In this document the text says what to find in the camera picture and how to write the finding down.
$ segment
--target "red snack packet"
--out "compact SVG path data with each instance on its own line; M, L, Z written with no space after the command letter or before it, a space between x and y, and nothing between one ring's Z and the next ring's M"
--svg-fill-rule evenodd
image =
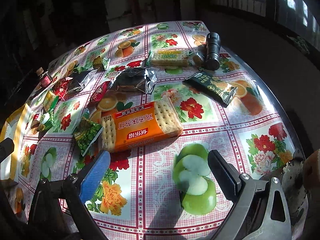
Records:
M96 91L92 94L88 106L94 106L96 103L100 102L104 94L107 92L107 88L110 81L103 82Z
M52 88L52 92L59 96L60 99L63 99L66 92L67 86L70 80L66 80L66 78L61 78Z

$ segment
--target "black flashlight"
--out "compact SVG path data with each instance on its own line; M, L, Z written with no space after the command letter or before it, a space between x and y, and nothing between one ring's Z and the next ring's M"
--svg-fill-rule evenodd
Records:
M220 36L217 33L208 33L205 41L207 57L205 67L209 70L217 70L220 67Z

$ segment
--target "screw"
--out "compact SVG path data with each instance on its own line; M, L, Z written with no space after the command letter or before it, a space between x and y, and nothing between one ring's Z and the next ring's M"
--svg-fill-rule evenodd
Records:
M250 179L250 176L249 176L249 174L242 173L241 178L247 180L247 179Z
M71 179L71 180L75 180L76 178L77 178L77 175L76 175L76 174L73 174L73 173L70 174L70 179Z
M279 179L278 178L276 178L276 177L272 177L272 182L274 182L274 183L276 183L276 184L278 184L280 181L279 181Z

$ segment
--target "dark green snack package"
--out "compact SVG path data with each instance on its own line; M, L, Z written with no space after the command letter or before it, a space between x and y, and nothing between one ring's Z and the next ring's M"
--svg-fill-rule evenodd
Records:
M205 71L195 73L184 80L183 83L208 95L223 107L229 105L238 89Z
M81 155L84 156L92 143L98 138L102 132L102 125L91 122L85 117L81 118L79 125L73 132L73 137L80 148Z

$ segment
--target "small glass bottle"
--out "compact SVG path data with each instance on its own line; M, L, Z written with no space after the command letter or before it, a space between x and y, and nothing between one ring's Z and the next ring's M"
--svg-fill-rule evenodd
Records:
M50 76L50 74L46 71L44 72L42 68L39 68L36 71L38 78L40 79L40 84L43 88L46 88L47 86L49 86L52 82L52 77Z

